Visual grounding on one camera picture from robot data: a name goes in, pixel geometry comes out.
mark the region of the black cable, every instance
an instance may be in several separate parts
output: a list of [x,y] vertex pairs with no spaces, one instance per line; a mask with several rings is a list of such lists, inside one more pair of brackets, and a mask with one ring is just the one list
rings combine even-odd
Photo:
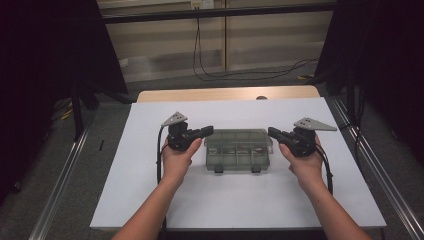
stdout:
[[[165,145],[162,149],[160,148],[163,128],[164,128],[163,126],[160,127],[159,134],[158,134],[157,159],[156,159],[156,177],[157,177],[158,184],[160,180],[162,179],[162,151],[163,149],[165,149],[166,146],[168,146],[168,145]],[[161,239],[165,239],[165,233],[166,233],[166,216],[162,222]]]
[[162,151],[160,148],[161,138],[162,138],[162,131],[163,126],[160,127],[159,135],[158,135],[158,148],[157,148],[157,160],[156,160],[156,177],[157,182],[159,184],[160,180],[162,179]]
[[[196,63],[197,44],[199,44],[199,61],[200,61],[200,67],[201,67],[203,73],[206,76],[211,77],[213,79],[202,78],[196,72],[195,63]],[[293,71],[295,69],[298,69],[298,68],[303,67],[304,65],[306,65],[306,64],[308,64],[310,62],[314,62],[314,61],[318,61],[318,60],[319,60],[319,58],[300,60],[300,61],[296,62],[290,69],[280,70],[280,71],[254,71],[254,72],[238,72],[238,73],[227,73],[227,74],[220,74],[220,75],[212,75],[212,74],[206,72],[206,70],[203,67],[203,61],[202,61],[202,45],[201,45],[201,37],[200,37],[200,23],[199,23],[199,19],[197,19],[197,33],[196,33],[196,40],[195,40],[194,52],[193,52],[193,72],[196,75],[196,77],[199,78],[202,81],[214,81],[214,80],[266,80],[266,79],[272,79],[272,78],[277,78],[277,77],[281,77],[281,76],[287,75],[287,74],[289,74],[291,71]],[[270,77],[248,78],[248,79],[246,79],[246,78],[244,78],[244,79],[226,78],[226,77],[230,77],[230,76],[245,75],[245,74],[277,74],[277,75],[270,76]]]
[[331,195],[333,195],[333,174],[330,170],[330,163],[328,161],[327,154],[320,145],[316,144],[315,148],[320,157],[322,158],[322,161],[324,162],[325,171],[327,173],[327,188]]

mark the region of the white table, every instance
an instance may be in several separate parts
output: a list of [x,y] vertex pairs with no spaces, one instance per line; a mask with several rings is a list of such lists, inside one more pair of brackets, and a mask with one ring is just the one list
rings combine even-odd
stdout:
[[[303,117],[336,126],[323,98],[152,102],[132,105],[123,136],[90,227],[120,228],[156,186],[160,124],[176,111],[189,128],[265,128],[285,131]],[[339,131],[317,132],[334,174],[334,196],[362,227],[385,226]],[[215,175],[206,170],[205,147],[193,156],[167,215],[169,230],[310,229],[320,223],[274,141],[267,171]]]

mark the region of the plastic organizer box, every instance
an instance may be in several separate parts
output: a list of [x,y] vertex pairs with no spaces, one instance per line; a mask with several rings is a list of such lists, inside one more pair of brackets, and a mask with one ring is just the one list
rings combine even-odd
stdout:
[[215,129],[205,139],[206,167],[209,171],[251,171],[269,167],[272,140],[265,129]]

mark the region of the metal frame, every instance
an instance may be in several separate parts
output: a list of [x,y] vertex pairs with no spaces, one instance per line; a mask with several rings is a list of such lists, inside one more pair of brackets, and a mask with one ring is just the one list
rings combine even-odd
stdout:
[[[339,98],[333,99],[332,102],[343,121],[349,124],[350,119],[347,115],[347,109],[344,103]],[[359,132],[358,127],[350,126],[348,129],[353,140],[356,140]],[[424,228],[421,225],[418,217],[406,202],[405,198],[403,198],[403,196],[400,194],[399,190],[390,179],[380,160],[375,155],[374,151],[362,134],[359,135],[359,150],[374,173],[377,181],[380,183],[382,189],[386,193],[386,196],[391,202],[393,208],[399,215],[399,218],[411,235],[411,238],[414,240],[424,239]]]
[[62,199],[63,193],[65,192],[65,189],[68,185],[69,178],[71,177],[72,171],[78,161],[79,154],[84,147],[88,132],[93,125],[96,112],[96,110],[90,111],[87,125],[82,132],[81,137],[72,145],[72,149],[65,162],[65,166],[59,175],[56,185],[53,188],[53,191],[43,209],[43,212],[41,213],[34,229],[31,232],[29,240],[43,240],[46,238],[47,232],[50,229],[50,225],[53,222],[57,209],[59,208],[60,200]]

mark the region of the person's right hand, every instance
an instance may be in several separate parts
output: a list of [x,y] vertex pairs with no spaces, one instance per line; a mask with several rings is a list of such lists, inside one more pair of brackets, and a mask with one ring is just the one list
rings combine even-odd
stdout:
[[[317,135],[315,135],[315,142],[321,146]],[[321,173],[323,160],[317,152],[308,157],[298,158],[293,156],[286,145],[280,144],[279,148],[283,156],[290,162],[289,169],[297,176],[299,185],[305,192],[311,188],[325,186]]]

